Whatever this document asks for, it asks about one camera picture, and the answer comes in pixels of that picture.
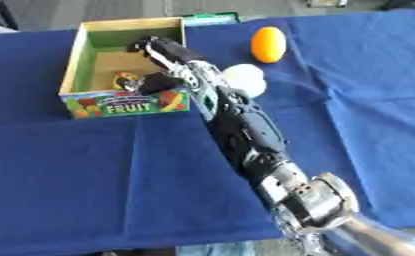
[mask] robotic arm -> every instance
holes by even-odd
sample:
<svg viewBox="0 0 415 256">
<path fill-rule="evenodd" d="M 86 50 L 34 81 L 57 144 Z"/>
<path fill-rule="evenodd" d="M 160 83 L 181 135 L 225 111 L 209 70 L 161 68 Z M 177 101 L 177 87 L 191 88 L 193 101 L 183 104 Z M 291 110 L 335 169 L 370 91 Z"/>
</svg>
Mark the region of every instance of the robotic arm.
<svg viewBox="0 0 415 256">
<path fill-rule="evenodd" d="M 156 84 L 156 79 L 145 79 L 141 93 L 162 90 L 159 84 L 190 91 L 221 152 L 285 236 L 331 231 L 369 255 L 415 255 L 414 237 L 380 228 L 356 214 L 357 198 L 343 180 L 331 173 L 309 180 L 290 160 L 286 140 L 262 108 L 243 91 L 230 88 L 214 65 L 170 39 L 143 38 L 127 50 L 143 51 L 172 81 Z"/>
</svg>

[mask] fruit box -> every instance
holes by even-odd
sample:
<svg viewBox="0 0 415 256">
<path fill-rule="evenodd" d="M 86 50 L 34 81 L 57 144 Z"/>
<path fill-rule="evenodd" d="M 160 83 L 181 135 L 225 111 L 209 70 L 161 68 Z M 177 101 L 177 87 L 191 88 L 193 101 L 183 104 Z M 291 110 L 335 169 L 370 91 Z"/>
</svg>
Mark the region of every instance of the fruit box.
<svg viewBox="0 0 415 256">
<path fill-rule="evenodd" d="M 186 91 L 140 96 L 114 89 L 120 72 L 139 78 L 162 71 L 142 53 L 125 48 L 144 36 L 170 37 L 185 45 L 183 18 L 155 18 L 82 23 L 76 35 L 59 96 L 75 118 L 187 111 Z"/>
</svg>

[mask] grey background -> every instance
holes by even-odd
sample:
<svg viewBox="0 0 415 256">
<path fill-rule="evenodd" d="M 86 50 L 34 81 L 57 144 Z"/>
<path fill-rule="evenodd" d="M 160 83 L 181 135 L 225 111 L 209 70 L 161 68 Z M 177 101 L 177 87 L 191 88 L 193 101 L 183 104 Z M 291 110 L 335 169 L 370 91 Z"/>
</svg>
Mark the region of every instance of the grey background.
<svg viewBox="0 0 415 256">
<path fill-rule="evenodd" d="M 235 11 L 244 20 L 373 10 L 385 0 L 350 0 L 347 8 L 307 8 L 303 0 L 5 0 L 22 30 L 75 28 L 81 21 Z"/>
</svg>

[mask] white ball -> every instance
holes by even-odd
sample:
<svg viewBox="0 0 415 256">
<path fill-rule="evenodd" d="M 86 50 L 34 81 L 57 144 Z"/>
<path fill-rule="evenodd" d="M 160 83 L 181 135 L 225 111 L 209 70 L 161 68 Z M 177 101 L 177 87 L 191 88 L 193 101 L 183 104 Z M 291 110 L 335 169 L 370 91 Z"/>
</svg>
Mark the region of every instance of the white ball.
<svg viewBox="0 0 415 256">
<path fill-rule="evenodd" d="M 252 64 L 239 64 L 225 69 L 223 78 L 234 89 L 241 89 L 250 98 L 261 95 L 266 90 L 264 73 Z"/>
</svg>

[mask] table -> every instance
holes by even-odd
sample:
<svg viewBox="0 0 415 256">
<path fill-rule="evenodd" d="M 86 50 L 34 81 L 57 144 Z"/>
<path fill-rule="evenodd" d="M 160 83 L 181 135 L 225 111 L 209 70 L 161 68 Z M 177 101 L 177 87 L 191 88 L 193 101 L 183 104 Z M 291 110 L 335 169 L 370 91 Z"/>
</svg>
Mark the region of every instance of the table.
<svg viewBox="0 0 415 256">
<path fill-rule="evenodd" d="M 188 28 L 188 46 L 220 68 L 256 64 L 261 26 L 288 38 L 283 61 L 258 64 L 257 101 L 294 160 L 347 180 L 366 214 L 414 227 L 415 11 Z M 74 36 L 0 35 L 0 255 L 279 236 L 195 108 L 70 120 L 56 92 Z"/>
</svg>

